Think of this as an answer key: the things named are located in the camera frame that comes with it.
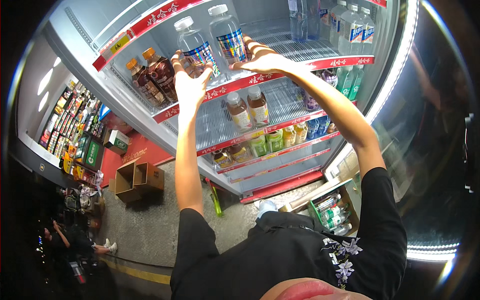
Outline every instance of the sneaker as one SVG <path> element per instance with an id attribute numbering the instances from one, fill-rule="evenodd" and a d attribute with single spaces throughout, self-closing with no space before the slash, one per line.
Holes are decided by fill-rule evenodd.
<path id="1" fill-rule="evenodd" d="M 110 248 L 110 240 L 109 239 L 105 239 L 105 244 L 103 245 L 105 248 Z"/>
<path id="2" fill-rule="evenodd" d="M 109 249 L 111 254 L 115 254 L 115 252 L 117 252 L 117 249 L 118 249 L 117 242 L 113 243 L 113 245 L 111 245 Z"/>

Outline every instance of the cardboard box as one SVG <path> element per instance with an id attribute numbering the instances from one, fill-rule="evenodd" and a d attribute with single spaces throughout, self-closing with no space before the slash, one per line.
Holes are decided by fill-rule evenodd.
<path id="1" fill-rule="evenodd" d="M 135 166 L 133 187 L 141 194 L 154 190 L 163 190 L 164 172 L 151 163 L 142 163 Z"/>
<path id="2" fill-rule="evenodd" d="M 116 154 L 127 153 L 130 139 L 118 130 L 108 130 L 103 140 L 103 146 L 115 152 Z"/>
<path id="3" fill-rule="evenodd" d="M 115 186 L 114 193 L 123 202 L 140 200 L 143 195 L 163 190 L 164 171 L 151 163 L 137 164 L 137 159 L 126 163 L 117 169 L 115 180 L 110 180 Z"/>

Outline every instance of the ceiling light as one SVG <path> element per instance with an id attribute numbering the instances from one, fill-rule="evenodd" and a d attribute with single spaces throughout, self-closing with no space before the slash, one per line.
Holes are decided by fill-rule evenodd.
<path id="1" fill-rule="evenodd" d="M 53 67 L 55 68 L 60 62 L 61 62 L 60 57 L 57 57 L 57 59 L 56 59 L 55 62 L 53 63 Z"/>
<path id="2" fill-rule="evenodd" d="M 43 96 L 42 100 L 40 101 L 40 105 L 38 106 L 38 111 L 41 111 L 45 103 L 47 102 L 48 99 L 48 91 L 45 93 L 45 96 Z"/>
<path id="3" fill-rule="evenodd" d="M 42 81 L 40 81 L 38 92 L 36 94 L 37 96 L 40 95 L 43 92 L 43 89 L 47 86 L 48 82 L 50 81 L 50 77 L 52 77 L 52 72 L 53 68 L 51 68 L 50 71 L 48 71 L 48 73 L 42 78 Z"/>

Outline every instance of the open cardboard box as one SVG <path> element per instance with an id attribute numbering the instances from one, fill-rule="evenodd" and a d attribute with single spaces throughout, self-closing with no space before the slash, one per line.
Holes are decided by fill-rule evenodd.
<path id="1" fill-rule="evenodd" d="M 164 172 L 150 163 L 137 164 L 134 159 L 117 169 L 109 189 L 123 202 L 140 200 L 146 193 L 163 190 Z"/>

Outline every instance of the led light strip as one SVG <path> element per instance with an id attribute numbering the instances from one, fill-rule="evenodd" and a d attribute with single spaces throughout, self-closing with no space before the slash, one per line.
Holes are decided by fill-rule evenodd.
<path id="1" fill-rule="evenodd" d="M 392 67 L 388 72 L 387 78 L 385 79 L 384 84 L 380 92 L 378 93 L 377 98 L 375 99 L 372 107 L 365 116 L 366 121 L 371 124 L 376 118 L 385 102 L 392 93 L 397 80 L 402 74 L 403 67 L 408 59 L 408 54 L 413 45 L 413 39 L 415 37 L 415 32 L 417 31 L 417 21 L 419 13 L 419 2 L 418 0 L 407 0 L 407 15 L 405 17 L 405 25 L 402 37 L 400 39 L 400 44 L 398 46 L 397 53 L 395 55 Z M 347 157 L 347 155 L 353 150 L 350 143 L 346 144 L 345 147 L 340 151 L 337 157 L 333 160 L 330 166 L 326 169 L 324 175 L 327 177 L 327 180 L 332 180 L 334 176 L 332 175 L 332 169 L 336 168 L 340 162 Z"/>

